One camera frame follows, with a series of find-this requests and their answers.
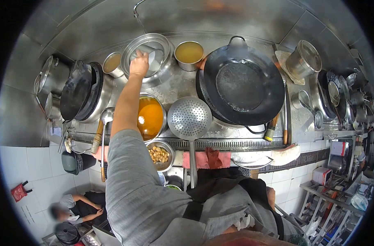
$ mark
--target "trash bin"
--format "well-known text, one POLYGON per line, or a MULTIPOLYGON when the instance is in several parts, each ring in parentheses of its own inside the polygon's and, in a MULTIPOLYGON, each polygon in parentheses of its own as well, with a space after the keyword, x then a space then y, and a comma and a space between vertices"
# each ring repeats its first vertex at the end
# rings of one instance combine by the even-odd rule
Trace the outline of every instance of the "trash bin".
POLYGON ((96 159, 92 155, 64 151, 61 154, 61 162, 67 173, 78 175, 81 171, 95 165, 96 159))

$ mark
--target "plastic bag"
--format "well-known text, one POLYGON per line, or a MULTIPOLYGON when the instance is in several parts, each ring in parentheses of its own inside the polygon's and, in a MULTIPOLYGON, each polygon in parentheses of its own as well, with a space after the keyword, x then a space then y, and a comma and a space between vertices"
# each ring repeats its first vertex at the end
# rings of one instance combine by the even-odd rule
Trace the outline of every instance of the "plastic bag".
POLYGON ((320 224, 321 219, 322 219, 321 217, 318 217, 318 219, 315 222, 313 222, 312 226, 310 226, 310 228, 306 232, 306 236, 308 236, 308 237, 309 236, 313 236, 313 237, 317 236, 316 229, 318 227, 318 224, 320 224))
POLYGON ((368 201, 365 196, 361 194, 355 194, 351 198, 351 204, 357 209, 366 211, 368 201))

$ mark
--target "water faucet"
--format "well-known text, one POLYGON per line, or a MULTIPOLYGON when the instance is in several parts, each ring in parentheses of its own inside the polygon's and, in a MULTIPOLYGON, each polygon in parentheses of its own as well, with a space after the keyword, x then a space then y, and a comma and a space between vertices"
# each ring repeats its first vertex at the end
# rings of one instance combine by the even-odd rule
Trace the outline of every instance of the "water faucet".
POLYGON ((137 18, 139 16, 138 12, 137 12, 137 7, 139 4, 141 4, 142 2, 144 2, 145 0, 141 0, 140 2, 138 2, 137 4, 135 4, 134 6, 134 17, 137 18))

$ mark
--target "orange sauce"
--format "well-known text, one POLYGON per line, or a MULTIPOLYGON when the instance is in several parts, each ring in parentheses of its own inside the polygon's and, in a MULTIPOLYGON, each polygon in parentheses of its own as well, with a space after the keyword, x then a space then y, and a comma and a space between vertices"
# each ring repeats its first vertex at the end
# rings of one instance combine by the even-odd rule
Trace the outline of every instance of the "orange sauce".
POLYGON ((148 96, 139 99, 138 128, 143 140, 154 138, 161 130, 163 111, 161 105, 148 96))

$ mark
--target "gray shirt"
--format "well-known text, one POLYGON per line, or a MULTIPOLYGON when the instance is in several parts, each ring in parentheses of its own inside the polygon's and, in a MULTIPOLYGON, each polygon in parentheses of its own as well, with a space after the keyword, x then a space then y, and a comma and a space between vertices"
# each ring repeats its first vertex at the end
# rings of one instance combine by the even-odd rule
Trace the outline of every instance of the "gray shirt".
MULTIPOLYGON (((191 197, 161 186, 140 133, 123 130, 110 141, 106 210, 115 236, 127 245, 202 245, 250 214, 255 228, 278 237, 271 211, 239 185, 204 203, 200 221, 182 218, 191 197)), ((303 232, 283 219, 284 240, 307 245, 303 232)))
POLYGON ((75 215, 71 210, 70 208, 73 208, 75 205, 76 205, 76 202, 73 200, 73 197, 71 194, 66 194, 64 195, 61 200, 60 200, 60 204, 62 207, 64 207, 65 209, 68 208, 69 210, 69 213, 71 214, 71 216, 69 216, 68 218, 68 222, 71 223, 71 224, 80 224, 80 223, 83 223, 83 219, 82 218, 79 218, 79 215, 75 215))

